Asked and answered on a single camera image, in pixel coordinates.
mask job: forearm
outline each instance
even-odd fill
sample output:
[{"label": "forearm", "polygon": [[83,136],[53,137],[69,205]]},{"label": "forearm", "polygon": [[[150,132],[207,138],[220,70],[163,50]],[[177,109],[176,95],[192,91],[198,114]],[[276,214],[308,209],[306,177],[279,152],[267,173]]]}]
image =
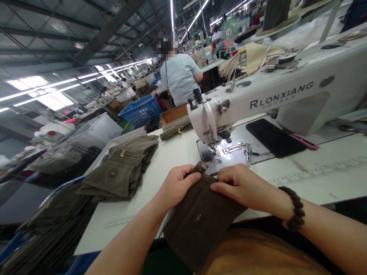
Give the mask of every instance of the forearm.
[{"label": "forearm", "polygon": [[[300,233],[346,274],[367,270],[367,226],[309,201],[301,202],[306,216]],[[277,217],[286,221],[293,217],[289,198],[284,197]]]},{"label": "forearm", "polygon": [[153,198],[98,255],[86,274],[138,274],[167,211]]}]

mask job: bundle of sticks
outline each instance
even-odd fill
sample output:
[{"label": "bundle of sticks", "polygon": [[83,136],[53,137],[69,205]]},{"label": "bundle of sticks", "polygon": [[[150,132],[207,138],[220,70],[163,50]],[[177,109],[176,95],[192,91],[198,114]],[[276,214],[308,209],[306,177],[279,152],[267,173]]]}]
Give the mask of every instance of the bundle of sticks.
[{"label": "bundle of sticks", "polygon": [[234,57],[219,65],[218,72],[221,78],[226,78],[227,81],[231,80],[231,77],[236,72],[236,68],[240,64],[240,55],[238,52]]}]

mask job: folded fabric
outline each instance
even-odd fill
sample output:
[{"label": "folded fabric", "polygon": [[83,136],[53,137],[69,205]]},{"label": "folded fabric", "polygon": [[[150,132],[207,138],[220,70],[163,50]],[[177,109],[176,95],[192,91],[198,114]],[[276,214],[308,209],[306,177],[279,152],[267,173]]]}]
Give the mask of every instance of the folded fabric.
[{"label": "folded fabric", "polygon": [[64,187],[20,227],[27,241],[6,259],[1,275],[57,274],[72,257],[97,206],[76,194],[81,183]]},{"label": "folded fabric", "polygon": [[192,125],[190,122],[190,118],[187,116],[183,116],[175,121],[167,123],[163,127],[163,133],[161,134],[161,140],[170,139],[176,135],[182,134],[192,129]]},{"label": "folded fabric", "polygon": [[130,201],[141,185],[158,136],[142,136],[111,147],[101,164],[84,180],[78,194],[94,196],[93,202]]},{"label": "folded fabric", "polygon": [[183,200],[168,213],[163,234],[169,247],[194,272],[199,272],[233,220],[246,210],[229,197],[211,191],[218,182],[205,174],[208,166],[199,162],[192,173],[201,179],[187,191]]}]

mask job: black bead bracelet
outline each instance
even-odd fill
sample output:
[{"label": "black bead bracelet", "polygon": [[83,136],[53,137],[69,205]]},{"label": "black bead bracelet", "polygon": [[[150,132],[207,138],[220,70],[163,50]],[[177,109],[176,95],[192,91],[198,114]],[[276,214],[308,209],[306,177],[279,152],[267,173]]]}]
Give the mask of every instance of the black bead bracelet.
[{"label": "black bead bracelet", "polygon": [[291,197],[294,206],[294,216],[287,222],[287,228],[292,232],[301,230],[301,226],[305,224],[305,221],[302,219],[302,217],[304,217],[306,214],[302,210],[303,203],[301,203],[300,197],[288,187],[281,186],[278,188]]}]

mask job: gray shirt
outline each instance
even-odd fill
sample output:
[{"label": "gray shirt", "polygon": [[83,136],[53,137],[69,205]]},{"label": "gray shirt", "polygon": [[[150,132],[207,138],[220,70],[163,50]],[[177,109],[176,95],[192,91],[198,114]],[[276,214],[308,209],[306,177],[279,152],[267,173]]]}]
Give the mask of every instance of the gray shirt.
[{"label": "gray shirt", "polygon": [[175,55],[162,64],[162,82],[167,89],[169,88],[176,106],[185,104],[189,98],[193,99],[193,90],[199,88],[194,75],[200,72],[198,65],[187,54]]}]

